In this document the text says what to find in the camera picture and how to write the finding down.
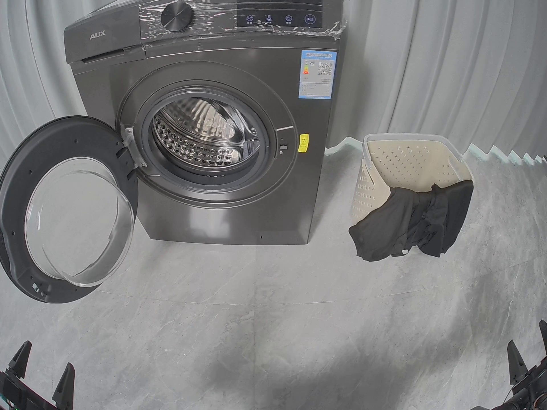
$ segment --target black clothing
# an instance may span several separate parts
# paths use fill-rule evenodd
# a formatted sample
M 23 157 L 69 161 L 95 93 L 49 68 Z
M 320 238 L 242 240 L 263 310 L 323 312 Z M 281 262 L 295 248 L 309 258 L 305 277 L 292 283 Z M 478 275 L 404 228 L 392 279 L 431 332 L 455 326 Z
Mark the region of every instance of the black clothing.
M 349 231 L 357 256 L 378 261 L 403 255 L 413 246 L 432 256 L 445 253 L 456 241 L 473 194 L 473 181 L 431 191 L 391 188 L 388 200 Z

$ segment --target control panel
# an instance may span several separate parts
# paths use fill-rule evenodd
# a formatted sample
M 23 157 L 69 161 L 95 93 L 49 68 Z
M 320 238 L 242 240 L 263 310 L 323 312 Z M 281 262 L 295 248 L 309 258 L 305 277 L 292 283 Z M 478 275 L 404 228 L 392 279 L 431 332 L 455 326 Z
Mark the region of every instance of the control panel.
M 323 0 L 236 0 L 237 27 L 322 27 Z
M 143 43 L 238 31 L 331 31 L 343 0 L 151 0 L 139 5 Z

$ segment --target control knob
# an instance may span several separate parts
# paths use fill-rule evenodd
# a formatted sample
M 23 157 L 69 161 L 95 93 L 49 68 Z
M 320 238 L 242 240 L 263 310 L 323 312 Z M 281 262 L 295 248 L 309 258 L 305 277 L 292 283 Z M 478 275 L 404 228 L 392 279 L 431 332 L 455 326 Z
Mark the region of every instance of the control knob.
M 161 13 L 161 25 L 171 32 L 179 32 L 190 24 L 194 11 L 184 2 L 169 3 Z

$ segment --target white laundry basket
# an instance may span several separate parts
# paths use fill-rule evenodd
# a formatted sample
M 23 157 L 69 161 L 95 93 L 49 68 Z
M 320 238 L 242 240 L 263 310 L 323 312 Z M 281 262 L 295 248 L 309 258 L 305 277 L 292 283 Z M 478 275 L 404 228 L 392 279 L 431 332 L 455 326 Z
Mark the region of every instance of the white laundry basket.
M 458 150 L 445 137 L 414 133 L 378 133 L 363 141 L 351 215 L 353 223 L 382 206 L 390 187 L 430 191 L 473 179 Z

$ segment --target washing machine door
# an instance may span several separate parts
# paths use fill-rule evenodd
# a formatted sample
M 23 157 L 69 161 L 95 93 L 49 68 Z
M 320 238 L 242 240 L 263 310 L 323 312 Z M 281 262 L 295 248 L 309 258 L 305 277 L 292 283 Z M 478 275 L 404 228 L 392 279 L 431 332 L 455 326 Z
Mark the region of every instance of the washing machine door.
M 138 188 L 133 159 L 102 121 L 47 123 L 0 176 L 0 261 L 26 295 L 70 302 L 120 266 L 131 243 Z

